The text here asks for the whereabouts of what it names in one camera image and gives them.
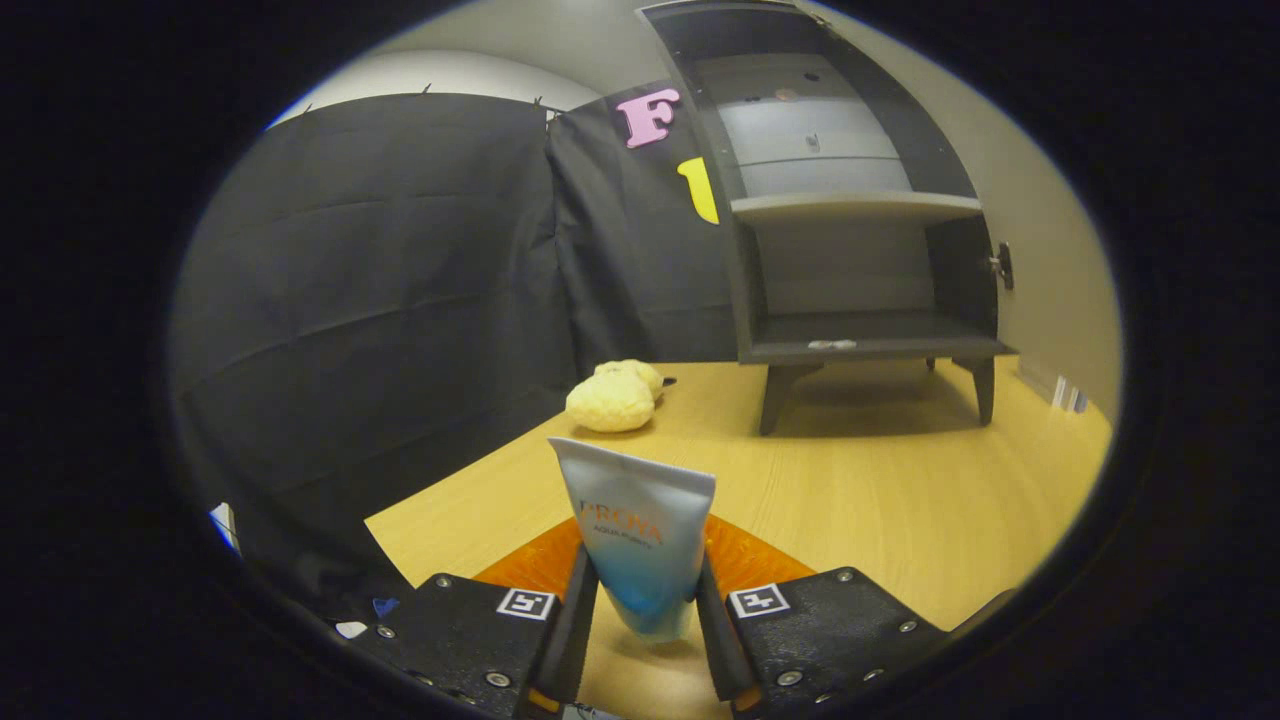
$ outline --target table surface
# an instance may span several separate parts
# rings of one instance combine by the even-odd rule
[[[717,477],[712,512],[824,571],[852,565],[943,630],[1044,559],[1083,505],[1111,425],[1051,407],[996,359],[996,410],[977,424],[972,377],[948,361],[831,365],[792,388],[759,437],[765,368],[657,364],[676,384],[639,430],[602,434],[559,414],[412,497],[369,529],[415,587],[474,577],[571,509],[548,437]],[[698,623],[640,643],[599,593],[579,701],[632,720],[730,717]]]

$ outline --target cabinet leg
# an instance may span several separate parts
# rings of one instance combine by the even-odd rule
[[[767,436],[778,424],[782,405],[787,401],[787,391],[800,378],[815,373],[822,365],[769,365],[769,375],[764,382],[764,406],[760,409],[760,434]]]
[[[978,392],[978,423],[982,427],[989,425],[996,405],[996,359],[952,361],[973,373],[973,388]]]

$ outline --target pink letter f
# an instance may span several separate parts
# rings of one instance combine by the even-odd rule
[[[626,115],[627,129],[631,131],[627,147],[640,147],[667,137],[667,128],[658,127],[658,120],[669,123],[676,117],[669,105],[676,100],[680,100],[680,94],[668,87],[644,97],[618,102],[617,109]]]

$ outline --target cabinet shelf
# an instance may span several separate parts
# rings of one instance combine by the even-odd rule
[[[851,340],[847,350],[810,348]],[[760,318],[744,363],[773,365],[902,357],[991,357],[1014,352],[998,340],[936,310],[808,313]]]
[[[749,225],[812,220],[909,220],[932,225],[982,214],[975,197],[911,191],[764,195],[733,200],[730,208]]]

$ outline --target yellow sponge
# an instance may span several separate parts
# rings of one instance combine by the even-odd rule
[[[570,391],[564,411],[595,432],[634,430],[653,418],[653,395],[636,373],[600,373]]]
[[[618,372],[632,372],[640,377],[646,386],[649,386],[649,395],[654,400],[662,397],[662,373],[654,369],[653,365],[648,363],[641,363],[640,360],[614,360],[612,363],[603,363],[595,366],[595,374],[602,373],[618,373]]]

